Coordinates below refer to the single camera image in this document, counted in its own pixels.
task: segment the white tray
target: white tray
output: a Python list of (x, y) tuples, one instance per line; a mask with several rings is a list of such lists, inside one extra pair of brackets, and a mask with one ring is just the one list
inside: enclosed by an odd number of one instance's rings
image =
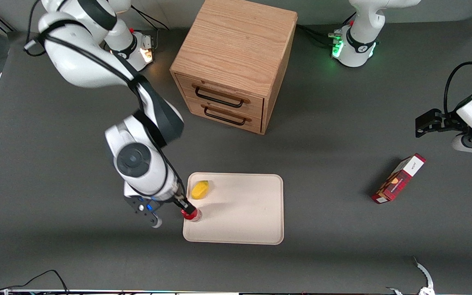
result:
[[(198, 181), (209, 181), (202, 200), (191, 198)], [(202, 211), (198, 222), (184, 220), (187, 241), (278, 245), (283, 241), (283, 180), (275, 174), (196, 172), (187, 198)]]

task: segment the red bottle cap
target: red bottle cap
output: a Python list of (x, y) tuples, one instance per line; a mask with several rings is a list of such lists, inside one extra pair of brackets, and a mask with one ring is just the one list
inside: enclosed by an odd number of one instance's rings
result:
[(198, 209), (194, 210), (191, 214), (187, 214), (187, 212), (182, 209), (182, 215), (186, 220), (193, 220), (198, 215)]

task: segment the yellow sponge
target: yellow sponge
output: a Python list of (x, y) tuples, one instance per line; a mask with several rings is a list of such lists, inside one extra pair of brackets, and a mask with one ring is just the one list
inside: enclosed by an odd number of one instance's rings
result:
[(198, 183), (193, 187), (191, 191), (191, 197), (194, 200), (200, 200), (205, 197), (209, 191), (209, 182), (206, 180), (198, 181)]

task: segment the orange light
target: orange light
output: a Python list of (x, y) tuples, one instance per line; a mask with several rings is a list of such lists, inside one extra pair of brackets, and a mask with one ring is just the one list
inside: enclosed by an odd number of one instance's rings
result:
[(147, 64), (152, 62), (152, 50), (140, 48), (139, 52)]

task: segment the green light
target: green light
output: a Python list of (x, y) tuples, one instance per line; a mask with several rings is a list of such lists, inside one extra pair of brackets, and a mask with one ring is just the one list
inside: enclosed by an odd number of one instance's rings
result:
[(338, 58), (340, 56), (342, 48), (343, 48), (343, 41), (340, 41), (338, 44), (335, 45), (335, 48), (333, 49), (333, 56), (335, 58)]
[(374, 42), (374, 44), (372, 45), (372, 49), (371, 49), (371, 53), (369, 53), (369, 57), (372, 56), (375, 47), (376, 47), (376, 42)]

